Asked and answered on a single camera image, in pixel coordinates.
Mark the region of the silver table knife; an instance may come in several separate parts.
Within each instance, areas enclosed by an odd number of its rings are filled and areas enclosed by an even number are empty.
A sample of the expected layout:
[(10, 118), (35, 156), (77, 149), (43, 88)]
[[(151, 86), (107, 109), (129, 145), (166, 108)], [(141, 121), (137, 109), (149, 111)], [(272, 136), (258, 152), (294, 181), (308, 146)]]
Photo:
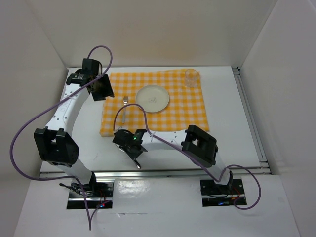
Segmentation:
[[(123, 151), (123, 152), (125, 152), (127, 155), (128, 155), (128, 151), (129, 151), (129, 148), (128, 147), (123, 147), (123, 146), (119, 146), (118, 147), (121, 151)], [(134, 162), (134, 164), (136, 165), (136, 167), (138, 168), (138, 169), (141, 169), (141, 165), (140, 165), (140, 163), (137, 161), (137, 159), (131, 159), (133, 162)]]

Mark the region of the silver fork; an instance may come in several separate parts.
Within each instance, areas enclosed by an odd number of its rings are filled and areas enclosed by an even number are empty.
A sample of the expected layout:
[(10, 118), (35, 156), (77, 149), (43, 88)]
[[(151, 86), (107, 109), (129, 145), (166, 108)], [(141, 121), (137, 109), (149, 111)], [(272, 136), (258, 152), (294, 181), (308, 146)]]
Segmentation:
[[(129, 96), (125, 95), (123, 98), (124, 106), (126, 106), (128, 104), (128, 101), (129, 101)], [(122, 115), (122, 123), (123, 124), (125, 123), (125, 119), (126, 119), (126, 107), (124, 107), (124, 109), (123, 109), (123, 115)]]

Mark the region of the cream round plate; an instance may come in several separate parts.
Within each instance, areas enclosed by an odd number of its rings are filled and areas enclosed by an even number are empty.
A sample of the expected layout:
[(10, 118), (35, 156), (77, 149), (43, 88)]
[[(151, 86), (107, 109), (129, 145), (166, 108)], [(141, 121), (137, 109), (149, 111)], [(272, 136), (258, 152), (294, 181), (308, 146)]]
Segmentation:
[(170, 97), (162, 86), (146, 85), (138, 90), (135, 101), (145, 112), (158, 113), (168, 106)]

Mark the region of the clear plastic cup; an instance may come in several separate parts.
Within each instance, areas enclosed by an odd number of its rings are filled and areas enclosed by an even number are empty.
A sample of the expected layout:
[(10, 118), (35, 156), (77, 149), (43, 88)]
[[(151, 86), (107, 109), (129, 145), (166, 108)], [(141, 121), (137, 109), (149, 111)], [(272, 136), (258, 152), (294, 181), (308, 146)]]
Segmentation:
[(187, 69), (185, 71), (185, 86), (194, 88), (198, 86), (199, 72), (195, 69)]

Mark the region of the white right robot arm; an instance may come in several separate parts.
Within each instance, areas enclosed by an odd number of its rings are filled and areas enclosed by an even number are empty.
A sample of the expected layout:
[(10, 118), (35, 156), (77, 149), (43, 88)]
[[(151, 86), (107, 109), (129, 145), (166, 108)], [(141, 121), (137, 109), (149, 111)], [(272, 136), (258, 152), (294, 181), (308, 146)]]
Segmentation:
[(233, 174), (218, 155), (217, 140), (196, 125), (171, 132), (137, 129), (134, 133), (119, 129), (113, 143), (141, 169), (137, 158), (144, 152), (176, 150), (201, 167), (213, 179), (216, 190), (222, 194), (233, 187)]

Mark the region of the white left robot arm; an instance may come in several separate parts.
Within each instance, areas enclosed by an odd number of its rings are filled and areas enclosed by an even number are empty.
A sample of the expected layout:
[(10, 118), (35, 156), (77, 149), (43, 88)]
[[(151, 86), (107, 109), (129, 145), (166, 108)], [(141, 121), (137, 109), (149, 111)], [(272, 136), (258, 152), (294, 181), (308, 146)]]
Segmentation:
[(108, 75), (93, 81), (100, 75), (101, 63), (84, 58), (82, 68), (70, 74), (66, 80), (65, 102), (58, 106), (45, 128), (37, 128), (34, 132), (40, 158), (68, 176), (74, 176), (75, 187), (86, 197), (94, 196), (100, 185), (95, 174), (80, 161), (79, 147), (72, 139), (72, 131), (79, 111), (89, 96), (94, 101), (114, 96)]

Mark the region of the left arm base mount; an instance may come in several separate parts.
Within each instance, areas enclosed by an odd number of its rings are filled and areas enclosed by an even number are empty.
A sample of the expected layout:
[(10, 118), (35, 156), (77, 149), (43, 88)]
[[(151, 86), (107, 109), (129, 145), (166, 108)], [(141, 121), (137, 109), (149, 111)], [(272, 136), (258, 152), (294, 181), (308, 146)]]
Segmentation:
[[(85, 209), (83, 192), (79, 184), (72, 182), (70, 185), (60, 183), (59, 186), (69, 190), (67, 209), (77, 210)], [(90, 189), (84, 185), (87, 207), (89, 209), (112, 209), (113, 207), (113, 192), (114, 182), (97, 183), (95, 189)]]

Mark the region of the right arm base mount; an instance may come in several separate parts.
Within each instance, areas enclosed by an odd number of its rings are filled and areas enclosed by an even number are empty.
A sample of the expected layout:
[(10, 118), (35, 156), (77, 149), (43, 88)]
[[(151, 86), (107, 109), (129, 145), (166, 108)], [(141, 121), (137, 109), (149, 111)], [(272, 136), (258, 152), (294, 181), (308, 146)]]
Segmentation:
[(247, 205), (243, 182), (240, 178), (232, 180), (230, 188), (218, 185), (213, 180), (200, 180), (203, 207)]

